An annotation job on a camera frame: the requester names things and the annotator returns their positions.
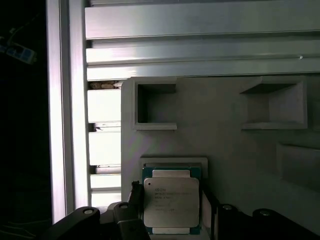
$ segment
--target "cable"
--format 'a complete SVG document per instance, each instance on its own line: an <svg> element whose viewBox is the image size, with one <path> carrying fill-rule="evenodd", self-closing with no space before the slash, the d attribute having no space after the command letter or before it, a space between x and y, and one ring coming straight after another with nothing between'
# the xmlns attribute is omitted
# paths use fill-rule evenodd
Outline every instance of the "cable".
<svg viewBox="0 0 320 240"><path fill-rule="evenodd" d="M51 218L46 219L46 220L39 220L39 221L30 221L30 222L12 222L12 221L8 221L8 224L12 224L12 225L28 225L28 224L40 224L40 223L46 223L51 221Z"/></svg>
<svg viewBox="0 0 320 240"><path fill-rule="evenodd" d="M28 21L26 24L18 27L16 30L13 31L13 33L11 34L11 36L9 37L8 41L7 41L7 45L8 46L11 46L11 41L13 39L13 37L19 32L21 31L22 29L24 29L26 26L28 26L29 24L31 24L34 20L36 20L37 17L39 17L40 15L40 12L37 13L30 21Z"/></svg>
<svg viewBox="0 0 320 240"><path fill-rule="evenodd" d="M29 232L28 230L26 230L26 229L24 229L24 228L22 228L22 227L7 226L7 225L2 225L2 227L4 227L4 228L8 228L8 229L23 230L23 231L25 231L27 234L31 235L32 237L35 237L35 236L36 236L35 234L33 234L33 233Z"/></svg>
<svg viewBox="0 0 320 240"><path fill-rule="evenodd" d="M24 239L34 239L33 236L24 236L24 235L11 233L11 232L7 232L7 231L2 231L2 230L0 230L0 233L7 234L7 235L12 235L12 236L16 236L16 237L20 237L20 238L24 238Z"/></svg>

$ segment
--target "black mechanical part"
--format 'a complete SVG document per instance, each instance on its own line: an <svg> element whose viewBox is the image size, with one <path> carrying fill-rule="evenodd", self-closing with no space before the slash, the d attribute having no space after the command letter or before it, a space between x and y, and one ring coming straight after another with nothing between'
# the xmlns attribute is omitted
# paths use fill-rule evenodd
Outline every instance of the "black mechanical part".
<svg viewBox="0 0 320 240"><path fill-rule="evenodd" d="M220 204L205 184L200 184L200 190L211 205L211 225L206 230L212 240L320 240L320 236L273 210L262 208L249 216L231 204ZM150 240L140 218L143 198L143 186L133 182L128 202L113 203L101 215L97 208L81 207L35 239Z"/></svg>
<svg viewBox="0 0 320 240"><path fill-rule="evenodd" d="M114 207L113 212L120 240L150 240L144 222L132 205L121 202Z"/></svg>
<svg viewBox="0 0 320 240"><path fill-rule="evenodd" d="M131 184L132 190L129 195L128 203L134 207L140 217L144 207L144 186L139 184L139 181L134 181Z"/></svg>
<svg viewBox="0 0 320 240"><path fill-rule="evenodd" d="M36 240L98 239L100 211L95 207L80 207L51 226Z"/></svg>

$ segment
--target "dark background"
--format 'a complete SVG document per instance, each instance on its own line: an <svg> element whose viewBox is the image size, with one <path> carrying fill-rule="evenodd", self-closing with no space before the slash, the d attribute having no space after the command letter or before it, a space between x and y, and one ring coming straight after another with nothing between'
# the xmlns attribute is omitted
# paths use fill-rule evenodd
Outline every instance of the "dark background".
<svg viewBox="0 0 320 240"><path fill-rule="evenodd" d="M51 224L45 1L3 1L0 36L10 37L11 28L25 25L37 14L12 39L35 51L36 63L28 65L0 53L2 240L24 239L18 235L30 235L23 229L37 234ZM33 221L41 222L13 224Z"/></svg>

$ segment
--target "rectangular opening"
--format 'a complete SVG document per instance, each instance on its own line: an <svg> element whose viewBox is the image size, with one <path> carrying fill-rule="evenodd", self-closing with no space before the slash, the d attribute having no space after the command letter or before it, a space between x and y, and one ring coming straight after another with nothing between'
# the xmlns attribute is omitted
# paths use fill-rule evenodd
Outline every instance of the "rectangular opening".
<svg viewBox="0 0 320 240"><path fill-rule="evenodd" d="M175 130L176 84L148 82L136 84L136 130Z"/></svg>
<svg viewBox="0 0 320 240"><path fill-rule="evenodd" d="M306 89L301 78L260 78L241 93L247 98L247 120L242 129L307 128Z"/></svg>

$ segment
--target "screw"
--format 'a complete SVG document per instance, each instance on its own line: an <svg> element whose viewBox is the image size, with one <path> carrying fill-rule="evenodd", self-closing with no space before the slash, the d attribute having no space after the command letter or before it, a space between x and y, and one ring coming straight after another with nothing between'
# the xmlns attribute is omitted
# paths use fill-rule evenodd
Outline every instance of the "screw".
<svg viewBox="0 0 320 240"><path fill-rule="evenodd" d="M230 205L223 205L222 206L225 210L232 210L232 206Z"/></svg>
<svg viewBox="0 0 320 240"><path fill-rule="evenodd" d="M263 216L265 216L265 217L270 216L270 212L265 211L265 210L261 210L261 211L260 211L260 214L263 215Z"/></svg>
<svg viewBox="0 0 320 240"><path fill-rule="evenodd" d="M124 204L121 204L121 205L119 206L119 208L121 208L121 209L127 209L127 208L128 208L128 205L127 205L126 203L124 203Z"/></svg>
<svg viewBox="0 0 320 240"><path fill-rule="evenodd" d="M92 214L94 211L91 209L84 210L84 214Z"/></svg>

